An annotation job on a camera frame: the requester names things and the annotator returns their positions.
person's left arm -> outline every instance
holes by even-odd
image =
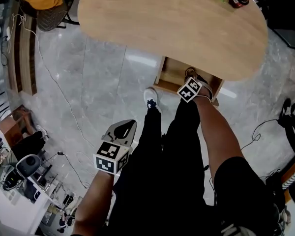
[[[73,234],[96,235],[107,218],[114,184],[114,175],[98,171],[77,208]]]

wooden board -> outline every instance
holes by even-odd
[[[163,66],[160,67],[160,72],[153,86],[167,92],[176,93],[184,84],[185,71],[188,68],[190,68],[188,64],[165,57]],[[212,101],[214,102],[224,81],[198,68],[195,68],[195,70],[197,74],[202,76],[211,86],[213,91]]]
[[[254,2],[80,0],[82,31],[101,40],[170,57],[223,80],[252,76],[263,61],[267,26]]]
[[[24,26],[36,32],[36,19],[27,16]],[[35,35],[21,28],[20,35],[20,71],[22,89],[24,92],[34,95],[37,93],[35,79]]]
[[[12,3],[12,9],[11,9],[11,15],[14,13],[14,15],[17,15],[19,13],[22,14],[19,3],[15,0],[13,0]],[[20,23],[20,17],[15,18],[13,32],[11,33],[11,39],[10,39],[10,53],[8,55],[8,76],[9,76],[9,84],[10,88],[15,92],[22,91],[22,83],[21,83],[21,72],[20,72],[20,32],[21,32],[21,26]],[[13,21],[10,20],[9,27],[10,30],[12,29]]]

wooden drawer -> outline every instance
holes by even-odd
[[[163,57],[153,86],[168,92],[177,93],[178,89],[184,84],[185,70],[188,68],[190,68],[190,65],[169,57]],[[197,74],[202,76],[211,86],[213,91],[213,103],[218,106],[216,97],[224,81],[198,68],[195,69]]]

wrist strap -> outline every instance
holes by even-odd
[[[211,102],[211,99],[205,95],[196,95],[197,97],[204,97],[204,98],[207,98],[209,100],[209,102]]]

oval tabletop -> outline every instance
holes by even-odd
[[[224,80],[256,72],[267,46],[266,21],[250,3],[228,0],[80,0],[82,31],[101,41],[177,59]]]

